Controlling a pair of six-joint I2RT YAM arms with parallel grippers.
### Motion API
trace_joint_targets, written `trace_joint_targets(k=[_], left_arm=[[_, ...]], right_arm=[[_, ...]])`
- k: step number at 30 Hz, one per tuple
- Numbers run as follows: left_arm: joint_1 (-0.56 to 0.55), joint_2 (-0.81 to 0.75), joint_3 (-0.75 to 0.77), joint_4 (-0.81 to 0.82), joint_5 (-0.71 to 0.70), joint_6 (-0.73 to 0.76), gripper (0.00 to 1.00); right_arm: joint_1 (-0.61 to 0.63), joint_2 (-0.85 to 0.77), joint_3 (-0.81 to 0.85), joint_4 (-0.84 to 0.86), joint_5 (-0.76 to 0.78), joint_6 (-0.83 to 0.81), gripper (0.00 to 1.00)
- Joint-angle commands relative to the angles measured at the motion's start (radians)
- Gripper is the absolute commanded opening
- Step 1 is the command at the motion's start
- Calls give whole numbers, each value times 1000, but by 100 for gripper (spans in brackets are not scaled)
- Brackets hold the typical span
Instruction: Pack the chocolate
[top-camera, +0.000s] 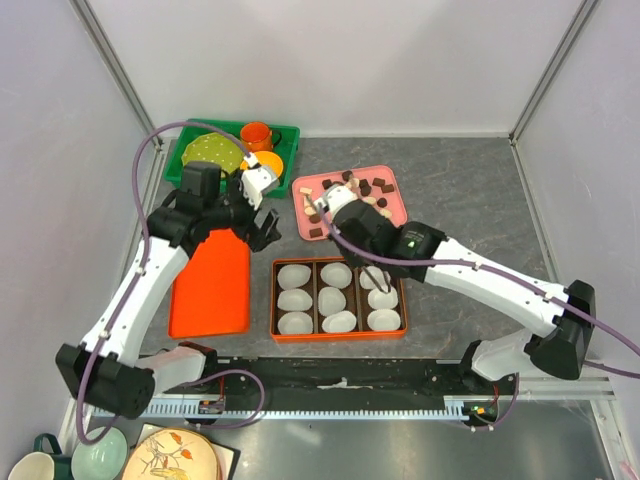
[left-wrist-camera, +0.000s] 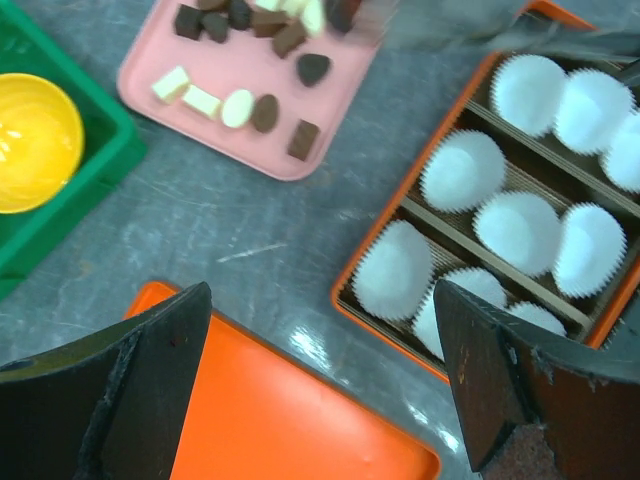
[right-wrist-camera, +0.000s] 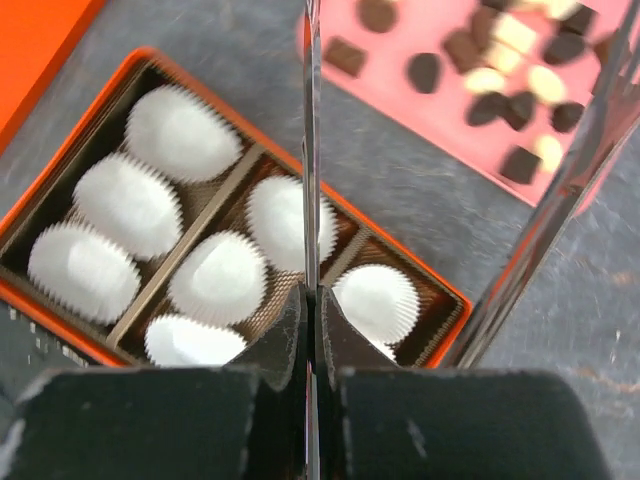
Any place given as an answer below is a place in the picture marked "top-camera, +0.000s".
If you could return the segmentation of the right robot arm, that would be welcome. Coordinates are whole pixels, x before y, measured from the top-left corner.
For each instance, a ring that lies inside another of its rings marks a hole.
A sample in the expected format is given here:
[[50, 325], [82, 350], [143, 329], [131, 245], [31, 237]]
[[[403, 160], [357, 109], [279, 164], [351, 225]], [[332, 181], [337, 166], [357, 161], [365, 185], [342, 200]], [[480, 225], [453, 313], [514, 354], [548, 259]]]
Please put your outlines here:
[[351, 264], [455, 291], [521, 325], [513, 334], [469, 345], [457, 371], [465, 391], [481, 393], [493, 381], [521, 372], [580, 378], [594, 330], [584, 318], [595, 311], [591, 285], [535, 279], [474, 253], [427, 224], [396, 226], [361, 200], [328, 211], [330, 237]]

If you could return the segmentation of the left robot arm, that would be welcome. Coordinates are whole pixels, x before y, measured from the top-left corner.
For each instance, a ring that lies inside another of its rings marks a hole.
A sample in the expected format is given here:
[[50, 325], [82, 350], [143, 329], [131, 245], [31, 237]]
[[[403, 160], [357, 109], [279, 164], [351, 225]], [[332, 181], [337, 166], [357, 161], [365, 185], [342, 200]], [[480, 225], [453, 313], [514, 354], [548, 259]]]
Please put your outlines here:
[[220, 371], [205, 348], [178, 346], [146, 358], [140, 349], [165, 293], [211, 232], [230, 231], [253, 252], [280, 239], [275, 210], [255, 221], [278, 177], [256, 159], [249, 164], [229, 175], [215, 164], [188, 164], [180, 187], [145, 218], [133, 263], [105, 312], [78, 345], [56, 354], [79, 404], [136, 419], [158, 393], [182, 384], [198, 393], [216, 388]]

